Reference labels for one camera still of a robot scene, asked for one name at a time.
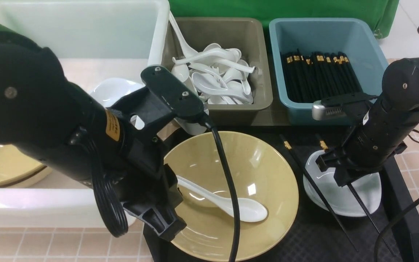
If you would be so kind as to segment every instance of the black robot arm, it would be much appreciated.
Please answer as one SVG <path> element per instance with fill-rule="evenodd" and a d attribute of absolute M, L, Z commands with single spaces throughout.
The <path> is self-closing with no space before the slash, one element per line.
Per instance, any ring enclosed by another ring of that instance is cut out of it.
<path fill-rule="evenodd" d="M 419 124 L 419 58 L 391 63 L 384 72 L 382 94 L 373 103 L 356 94 L 329 98 L 323 106 L 341 106 L 354 122 L 341 145 L 319 157 L 322 171 L 335 167 L 338 186 L 379 171 L 389 157 L 406 149 L 406 136 Z"/>
<path fill-rule="evenodd" d="M 146 87 L 105 109 L 65 79 L 48 48 L 0 25 L 0 144 L 14 144 L 95 192 L 107 228 L 128 230 L 124 210 L 171 241 L 185 228 L 176 175 L 156 133 L 179 117 L 200 120 L 203 103 L 163 67 L 146 68 Z M 130 123 L 138 115 L 145 123 Z"/>

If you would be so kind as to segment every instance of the chopsticks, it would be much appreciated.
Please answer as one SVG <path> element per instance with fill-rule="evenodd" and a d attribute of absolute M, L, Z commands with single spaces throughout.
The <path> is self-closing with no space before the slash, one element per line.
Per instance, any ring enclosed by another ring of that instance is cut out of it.
<path fill-rule="evenodd" d="M 296 103 L 313 103 L 323 98 L 361 92 L 361 85 L 343 52 L 312 52 L 300 50 L 283 56 L 284 79 L 289 99 Z"/>
<path fill-rule="evenodd" d="M 363 201 L 361 200 L 360 196 L 358 195 L 358 193 L 356 192 L 354 186 L 352 186 L 351 183 L 347 184 L 347 186 L 349 187 L 350 191 L 352 192 L 352 194 L 354 195 L 355 199 L 358 201 L 358 203 L 360 204 L 361 208 L 363 209 L 363 211 L 365 212 L 366 216 L 368 217 L 368 219 L 371 221 L 371 223 L 373 224 L 374 228 L 376 229 L 376 231 L 378 232 L 378 234 L 381 234 L 381 230 L 379 230 L 378 226 L 376 225 L 376 223 L 374 223 L 373 218 L 371 217 L 370 212 L 368 211 L 368 209 L 366 208 L 366 206 L 364 205 Z M 395 257 L 395 253 L 394 251 L 391 249 L 391 246 L 389 246 L 389 243 L 383 239 L 384 244 L 386 244 L 387 249 L 389 249 L 389 251 L 391 252 L 391 254 Z"/>
<path fill-rule="evenodd" d="M 329 150 L 329 147 L 327 146 L 326 142 L 321 138 L 321 136 L 319 134 L 315 135 L 316 138 L 319 141 L 319 145 L 321 146 L 321 148 L 327 152 Z M 378 232 L 378 234 L 381 233 L 381 231 L 379 230 L 378 226 L 376 225 L 376 223 L 374 222 L 373 218 L 371 217 L 370 212 L 368 211 L 368 208 L 365 206 L 365 204 L 363 203 L 362 199 L 360 198 L 360 196 L 358 195 L 358 193 L 356 192 L 354 186 L 349 183 L 347 184 L 347 186 L 349 187 L 350 191 L 352 192 L 352 194 L 354 195 L 355 199 L 358 201 L 359 205 L 361 206 L 361 208 L 363 209 L 364 213 L 366 214 L 366 216 L 368 217 L 368 219 L 371 221 L 371 223 L 373 224 L 374 228 L 376 229 L 376 231 Z M 389 249 L 389 251 L 391 252 L 391 254 L 395 257 L 395 253 L 394 251 L 391 249 L 391 246 L 387 243 L 387 241 L 385 239 L 384 243 L 386 244 L 386 247 Z"/>
<path fill-rule="evenodd" d="M 319 195 L 319 197 L 323 201 L 324 205 L 327 207 L 327 209 L 332 214 L 332 216 L 334 217 L 334 219 L 336 219 L 337 223 L 341 227 L 341 229 L 344 232 L 344 234 L 346 235 L 347 239 L 350 241 L 351 245 L 354 246 L 354 249 L 356 250 L 356 252 L 359 252 L 358 249 L 356 248 L 354 242 L 351 240 L 349 234 L 347 233 L 346 228 L 344 227 L 344 224 L 342 224 L 342 222 L 340 221 L 340 219 L 337 216 L 337 214 L 334 212 L 334 210 L 332 210 L 331 205 L 326 200 L 326 198 L 324 197 L 323 193 L 321 193 L 321 191 L 319 190 L 319 188 L 316 185 L 315 181 L 311 178 L 310 174 L 308 173 L 308 171 L 306 170 L 305 166 L 302 164 L 302 162 L 300 161 L 300 159 L 298 158 L 298 156 L 296 155 L 296 153 L 293 151 L 292 146 L 286 140 L 286 138 L 284 137 L 284 135 L 279 135 L 279 136 L 281 137 L 282 141 L 284 142 L 284 146 L 287 148 L 289 154 L 294 159 L 296 165 L 301 169 L 301 171 L 303 172 L 303 174 L 306 177 L 306 179 L 308 180 L 308 182 L 311 184 L 311 186 L 313 186 L 313 189 L 316 191 L 316 193 Z"/>

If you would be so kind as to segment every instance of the green backdrop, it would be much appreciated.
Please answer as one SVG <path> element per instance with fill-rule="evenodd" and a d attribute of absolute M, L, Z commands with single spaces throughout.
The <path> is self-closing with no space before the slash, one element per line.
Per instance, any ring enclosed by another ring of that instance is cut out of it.
<path fill-rule="evenodd" d="M 353 17 L 386 37 L 399 0 L 169 0 L 175 16 L 251 17 L 265 28 L 280 17 Z"/>

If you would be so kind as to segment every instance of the yellow bowl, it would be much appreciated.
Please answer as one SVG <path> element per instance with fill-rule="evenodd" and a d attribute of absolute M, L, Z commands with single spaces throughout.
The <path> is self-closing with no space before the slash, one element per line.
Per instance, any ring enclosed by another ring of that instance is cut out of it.
<path fill-rule="evenodd" d="M 22 154 L 15 146 L 0 146 L 0 187 L 39 171 L 43 165 Z"/>
<path fill-rule="evenodd" d="M 220 132 L 238 197 L 254 199 L 268 209 L 258 223 L 241 222 L 237 261 L 274 247 L 292 226 L 298 209 L 298 186 L 287 161 L 266 142 L 237 132 Z M 195 136 L 164 158 L 176 175 L 209 191 L 230 197 L 211 133 Z M 189 255 L 223 262 L 231 252 L 234 219 L 205 198 L 179 187 L 184 201 L 176 208 L 187 223 L 172 243 Z"/>

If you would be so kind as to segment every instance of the white bowl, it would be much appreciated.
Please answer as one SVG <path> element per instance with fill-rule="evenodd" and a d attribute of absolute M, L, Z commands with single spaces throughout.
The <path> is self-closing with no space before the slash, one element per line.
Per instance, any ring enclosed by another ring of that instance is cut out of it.
<path fill-rule="evenodd" d="M 347 186 L 340 187 L 334 180 L 335 168 L 329 168 L 325 172 L 321 172 L 316 165 L 316 159 L 324 154 L 324 151 L 314 152 L 306 162 L 305 168 L 315 181 L 321 193 L 332 207 L 332 210 L 338 215 L 347 217 L 364 217 L 365 212 L 355 199 L 354 195 Z M 328 210 L 323 201 L 308 182 L 303 177 L 303 185 L 307 196 L 324 210 Z M 373 214 L 381 204 L 381 179 L 379 173 L 366 175 L 352 183 L 356 192 L 362 199 L 368 211 Z"/>

